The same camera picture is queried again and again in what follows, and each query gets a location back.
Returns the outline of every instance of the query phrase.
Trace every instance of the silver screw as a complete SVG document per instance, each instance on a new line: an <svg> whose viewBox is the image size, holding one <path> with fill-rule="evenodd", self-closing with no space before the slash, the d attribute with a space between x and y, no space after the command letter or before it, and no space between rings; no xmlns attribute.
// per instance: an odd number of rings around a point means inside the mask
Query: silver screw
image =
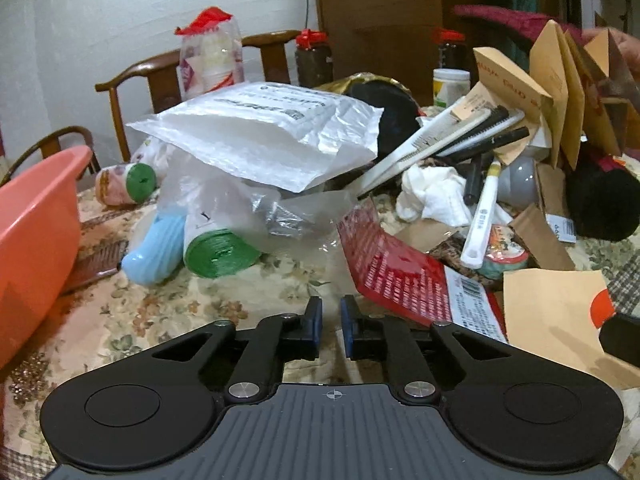
<svg viewBox="0 0 640 480"><path fill-rule="evenodd" d="M260 388L253 383L236 383L229 386L229 394L238 399L247 399L257 395Z"/></svg>
<svg viewBox="0 0 640 480"><path fill-rule="evenodd" d="M404 387L404 392L412 397L429 397L435 391L436 387L426 381L414 381Z"/></svg>

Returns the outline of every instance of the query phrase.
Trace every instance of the gray ribbed surface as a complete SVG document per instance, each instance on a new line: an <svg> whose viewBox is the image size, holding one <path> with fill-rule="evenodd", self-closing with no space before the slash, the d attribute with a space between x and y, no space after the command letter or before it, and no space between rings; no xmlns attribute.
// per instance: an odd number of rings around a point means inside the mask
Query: gray ribbed surface
<svg viewBox="0 0 640 480"><path fill-rule="evenodd" d="M119 480L613 480L606 466L529 475L486 462L451 434L434 408L397 402L384 384L283 384L255 406L228 410L197 450ZM56 469L48 480L114 480Z"/></svg>

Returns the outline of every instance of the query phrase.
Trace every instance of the floral tablecloth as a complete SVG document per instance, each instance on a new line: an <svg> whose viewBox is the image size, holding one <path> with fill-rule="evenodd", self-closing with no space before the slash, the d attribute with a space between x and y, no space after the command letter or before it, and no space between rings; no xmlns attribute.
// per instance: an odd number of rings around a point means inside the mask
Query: floral tablecloth
<svg viewBox="0 0 640 480"><path fill-rule="evenodd" d="M634 161L630 164L638 169ZM394 234L404 227L394 215L389 196L377 197L376 206L388 232ZM152 207L114 216L95 201L92 190L81 193L81 255L129 237L136 221ZM640 232L636 232L618 243L580 239L569 252L578 269L600 269L610 282L638 256L639 246ZM377 365L354 364L344 358L337 306L342 295L351 293L353 283L341 254L334 254L325 267L265 255L249 269L216 280L198 278L182 268L162 285L146 288L130 283L120 272L60 298L21 355L4 370L0 478L37 479L55 466L38 416L43 400L58 384L217 319L230 319L239 329L252 328L265 316L302 312L311 295L321 296L324 331L320 357L314 362L287 364L284 380L380 380ZM627 304L624 310L640 308ZM638 406L634 404L640 402L635 396L628 399L626 425L635 434ZM625 476L640 480L638 465L640 446L627 460Z"/></svg>

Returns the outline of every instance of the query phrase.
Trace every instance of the white plastic mailer bag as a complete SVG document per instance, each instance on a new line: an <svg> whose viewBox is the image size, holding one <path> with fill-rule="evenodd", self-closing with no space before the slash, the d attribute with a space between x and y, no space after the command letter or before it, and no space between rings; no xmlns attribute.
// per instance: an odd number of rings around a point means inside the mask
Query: white plastic mailer bag
<svg viewBox="0 0 640 480"><path fill-rule="evenodd" d="M382 111L329 92L245 83L129 126L234 176L297 193L373 160Z"/></svg>

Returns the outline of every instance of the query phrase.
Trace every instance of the crosshair symbol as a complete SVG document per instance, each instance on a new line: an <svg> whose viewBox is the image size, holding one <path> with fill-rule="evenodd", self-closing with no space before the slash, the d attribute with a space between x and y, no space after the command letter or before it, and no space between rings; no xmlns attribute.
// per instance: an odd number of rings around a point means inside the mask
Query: crosshair symbol
<svg viewBox="0 0 640 480"><path fill-rule="evenodd" d="M325 395L331 400L337 400L342 397L342 392L339 392L338 390L331 390L330 392L325 393Z"/></svg>

